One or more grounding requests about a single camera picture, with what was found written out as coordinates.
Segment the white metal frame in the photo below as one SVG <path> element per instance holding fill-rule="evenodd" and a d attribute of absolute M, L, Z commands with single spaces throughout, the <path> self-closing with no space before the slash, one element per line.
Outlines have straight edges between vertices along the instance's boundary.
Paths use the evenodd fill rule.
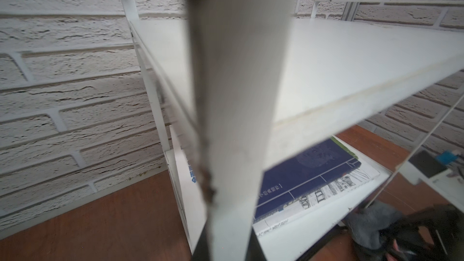
<path fill-rule="evenodd" d="M 181 126 L 179 138 L 181 142 L 182 138 L 186 140 L 184 145 L 187 146 L 183 148 L 194 166 L 207 205 L 206 232 L 212 260 L 244 259 L 265 164 L 274 165 L 276 161 L 298 153 L 309 142 L 314 144 L 322 140 L 325 134 L 321 133 L 321 128 L 314 126 L 315 122 L 342 122 L 342 125 L 338 125 L 338 129 L 341 129 L 352 124 L 351 121 L 358 119 L 358 116 L 365 116 L 380 107 L 379 100 L 383 101 L 382 105 L 396 102 L 403 94 L 414 93 L 424 84 L 433 83 L 433 79 L 440 77 L 439 64 L 430 65 L 423 71 L 405 75 L 405 78 L 394 78 L 351 95 L 348 101 L 330 103 L 311 113 L 298 115 L 297 119 L 291 121 L 279 119 L 276 127 L 273 121 L 286 40 L 289 37 L 291 0 L 188 0 L 188 39 L 194 95 L 194 107 L 189 109 L 183 106 L 185 103 L 179 100 L 169 79 L 164 78 L 166 75 L 156 62 L 158 59 L 150 54 L 146 43 L 142 42 L 141 38 L 145 35 L 137 33 L 143 30 L 137 28 L 141 23 L 135 0 L 121 1 L 133 35 L 184 229 L 190 242 L 174 151 L 169 145 L 157 96 L 159 87 L 150 80 L 149 71 L 159 74 L 163 93 L 172 101 L 178 120 L 174 125 Z M 312 17 L 315 17 L 320 1 L 325 0 L 315 2 Z M 432 4 L 432 1 L 414 3 L 426 5 Z M 447 67 L 446 73 L 454 71 L 463 57 L 460 54 L 446 59 L 443 62 Z M 406 80 L 413 82 L 410 87 L 404 87 Z M 386 92 L 394 88 L 402 92 L 387 97 Z M 358 114 L 351 113 L 349 120 L 339 118 L 348 111 L 349 105 L 361 106 L 361 103 L 364 103 L 364 107 Z M 318 131 L 314 133 L 308 127 Z M 298 130 L 301 133 L 294 139 L 289 137 Z M 284 145 L 279 142 L 282 138 L 287 140 Z"/>

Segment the blue book cover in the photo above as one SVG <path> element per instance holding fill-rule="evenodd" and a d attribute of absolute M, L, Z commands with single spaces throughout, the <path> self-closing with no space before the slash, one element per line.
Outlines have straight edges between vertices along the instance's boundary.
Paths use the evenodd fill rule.
<path fill-rule="evenodd" d="M 264 173 L 255 222 L 358 168 L 357 156 L 334 137 Z"/>

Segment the book illustration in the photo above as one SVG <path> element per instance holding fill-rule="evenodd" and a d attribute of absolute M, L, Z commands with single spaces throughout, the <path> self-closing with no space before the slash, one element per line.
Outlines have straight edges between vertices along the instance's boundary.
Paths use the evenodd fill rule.
<path fill-rule="evenodd" d="M 362 160 L 360 162 L 361 165 L 359 168 L 342 175 L 310 193 L 303 194 L 297 198 L 296 202 L 288 204 L 279 211 L 275 211 L 255 222 L 253 228 L 256 235 L 265 235 L 288 222 L 301 218 L 313 210 L 341 198 L 380 175 L 372 166 L 363 163 Z"/>
<path fill-rule="evenodd" d="M 330 138 L 274 166 L 264 173 L 255 222 L 299 201 L 301 196 L 317 191 L 360 165 L 354 153 L 335 138 Z M 323 190 L 317 194 L 321 202 L 327 198 Z"/>

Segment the wooden floor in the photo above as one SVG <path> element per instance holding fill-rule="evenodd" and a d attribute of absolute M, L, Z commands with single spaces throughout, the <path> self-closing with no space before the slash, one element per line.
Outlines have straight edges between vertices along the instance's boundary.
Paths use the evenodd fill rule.
<path fill-rule="evenodd" d="M 408 154 L 354 126 L 338 135 L 390 170 Z M 379 200 L 405 214 L 447 203 L 426 184 L 398 175 Z M 157 260 L 191 257 L 167 171 L 0 241 L 0 260 Z M 357 260 L 348 234 L 332 239 L 311 261 Z"/>
<path fill-rule="evenodd" d="M 167 171 L 0 241 L 0 260 L 190 260 Z"/>

